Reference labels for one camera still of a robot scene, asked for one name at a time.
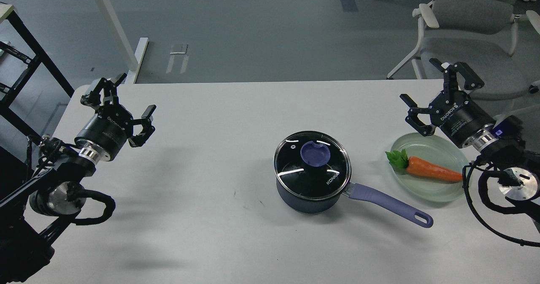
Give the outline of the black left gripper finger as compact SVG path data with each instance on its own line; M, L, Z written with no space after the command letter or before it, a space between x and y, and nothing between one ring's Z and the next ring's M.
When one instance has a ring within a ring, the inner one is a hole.
M131 147L142 147L155 132L156 128L152 125L152 115L155 110L156 105L149 105L141 115L140 119L131 119L127 121L127 125L131 128L134 126L141 126L141 131L139 134L133 135L131 133L130 137L127 138L127 141Z
M106 111L111 111L116 116L127 115L128 111L120 104L117 92L117 87L126 78L127 74L121 73L116 78L94 80L81 96L80 103L91 107L94 110L94 116L101 116Z

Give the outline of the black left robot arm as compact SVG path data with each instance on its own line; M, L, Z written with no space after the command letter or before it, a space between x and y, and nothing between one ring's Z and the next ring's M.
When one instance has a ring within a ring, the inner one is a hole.
M120 103L118 86L127 78L100 78L81 96L94 114L73 144L47 135L37 141L40 159L22 182L1 184L1 282L24 282L48 265L52 244L71 224L92 226L107 221L114 199L82 186L96 172L97 163L112 161L124 144L141 147L156 130L155 105L135 119Z

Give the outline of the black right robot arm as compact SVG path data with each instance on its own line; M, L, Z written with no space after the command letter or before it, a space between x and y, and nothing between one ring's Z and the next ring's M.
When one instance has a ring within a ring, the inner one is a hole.
M484 81L466 63L443 63L436 58L430 63L443 74L443 90L425 108L401 94L409 108L407 124L424 137L439 128L458 148L474 147L478 157L462 169L462 187L471 212L495 235L521 246L538 247L538 242L490 227L476 211L469 192L471 174L478 169L478 194L485 207L503 215L525 214L539 226L539 154L525 149L521 121L511 115L498 122L472 100L471 92L483 88Z

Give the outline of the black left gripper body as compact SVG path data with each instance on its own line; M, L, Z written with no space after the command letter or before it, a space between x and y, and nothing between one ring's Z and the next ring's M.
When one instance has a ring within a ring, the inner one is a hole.
M132 114L122 105L100 106L75 137L75 144L79 147L95 144L102 148L106 161L113 161L127 139L133 136L131 120Z

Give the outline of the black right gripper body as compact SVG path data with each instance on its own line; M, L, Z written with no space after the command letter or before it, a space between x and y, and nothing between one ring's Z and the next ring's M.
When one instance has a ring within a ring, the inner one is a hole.
M470 145L469 138L486 126L493 126L495 120L464 91L453 92L453 101L447 103L444 92L440 92L428 107L435 110L430 115L431 123L458 148Z

